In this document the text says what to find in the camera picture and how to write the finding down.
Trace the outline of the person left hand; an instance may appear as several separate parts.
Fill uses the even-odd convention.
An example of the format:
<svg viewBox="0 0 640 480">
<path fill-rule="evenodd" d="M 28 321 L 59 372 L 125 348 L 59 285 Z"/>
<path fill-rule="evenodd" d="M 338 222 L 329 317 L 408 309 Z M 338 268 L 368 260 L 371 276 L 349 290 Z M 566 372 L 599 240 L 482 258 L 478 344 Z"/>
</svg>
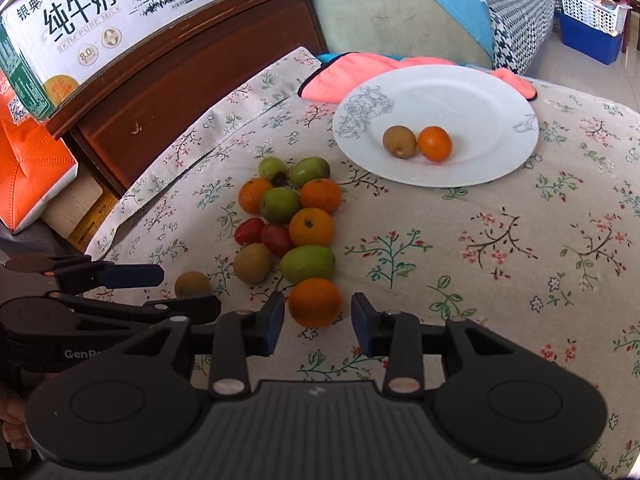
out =
<svg viewBox="0 0 640 480">
<path fill-rule="evenodd" d="M 32 439 L 25 425 L 25 401 L 6 388 L 0 391 L 0 419 L 2 437 L 16 450 L 31 450 Z"/>
</svg>

